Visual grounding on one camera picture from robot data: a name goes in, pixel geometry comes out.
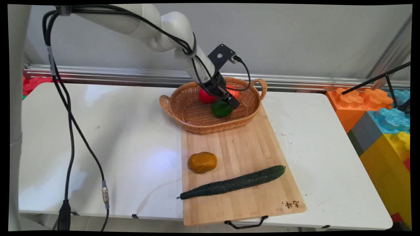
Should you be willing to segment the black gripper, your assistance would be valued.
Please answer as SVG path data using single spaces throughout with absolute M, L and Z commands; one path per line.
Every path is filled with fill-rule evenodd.
M 240 102 L 229 92 L 227 92 L 226 80 L 217 72 L 214 78 L 205 83 L 201 83 L 201 88 L 210 96 L 218 98 L 218 101 L 227 103 L 232 109 L 237 109 Z

